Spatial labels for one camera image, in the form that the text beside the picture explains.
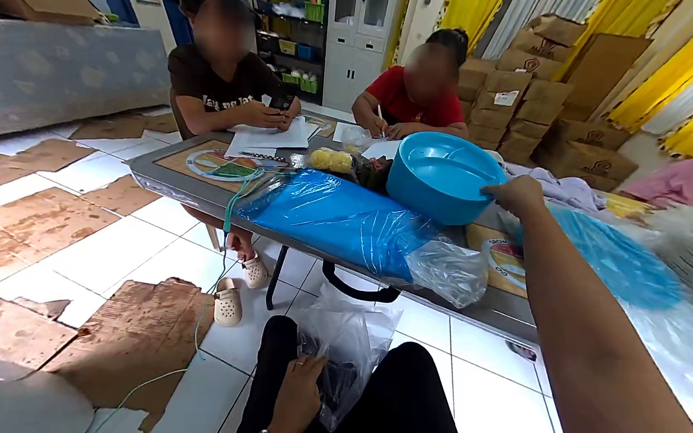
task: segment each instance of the cabinet door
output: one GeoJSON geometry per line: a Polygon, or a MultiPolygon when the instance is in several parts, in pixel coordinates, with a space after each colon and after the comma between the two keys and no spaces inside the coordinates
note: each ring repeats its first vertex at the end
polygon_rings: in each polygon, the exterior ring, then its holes
{"type": "Polygon", "coordinates": [[[350,46],[328,43],[325,52],[325,80],[322,84],[322,104],[332,109],[352,111],[354,98],[351,97],[353,68],[352,58],[355,49],[350,46]]]}

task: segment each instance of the red shirt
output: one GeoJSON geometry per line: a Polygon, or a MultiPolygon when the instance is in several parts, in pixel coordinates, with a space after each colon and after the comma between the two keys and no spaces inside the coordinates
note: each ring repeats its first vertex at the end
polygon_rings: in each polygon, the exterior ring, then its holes
{"type": "Polygon", "coordinates": [[[451,123],[463,123],[464,114],[456,93],[450,92],[441,96],[428,107],[423,107],[410,100],[405,89],[403,66],[393,66],[379,76],[365,89],[375,96],[381,104],[384,119],[393,123],[421,122],[429,126],[442,128],[451,123]]]}

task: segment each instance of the blue basket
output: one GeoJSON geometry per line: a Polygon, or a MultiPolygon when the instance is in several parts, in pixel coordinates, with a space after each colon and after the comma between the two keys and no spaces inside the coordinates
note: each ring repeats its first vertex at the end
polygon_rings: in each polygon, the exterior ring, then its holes
{"type": "Polygon", "coordinates": [[[504,182],[499,164],[475,144],[444,133],[415,133],[397,148],[387,192],[410,210],[460,226],[494,201],[480,188],[504,182]]]}

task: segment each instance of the leg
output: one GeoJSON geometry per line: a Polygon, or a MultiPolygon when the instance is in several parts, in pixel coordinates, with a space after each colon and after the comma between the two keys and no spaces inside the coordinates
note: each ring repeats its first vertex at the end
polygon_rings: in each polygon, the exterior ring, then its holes
{"type": "Polygon", "coordinates": [[[438,369],[427,350],[416,343],[390,350],[336,431],[456,433],[438,369]]]}
{"type": "Polygon", "coordinates": [[[255,379],[237,433],[258,433],[269,427],[285,369],[297,355],[296,330],[296,322],[285,316],[274,316],[266,322],[255,379]]]}

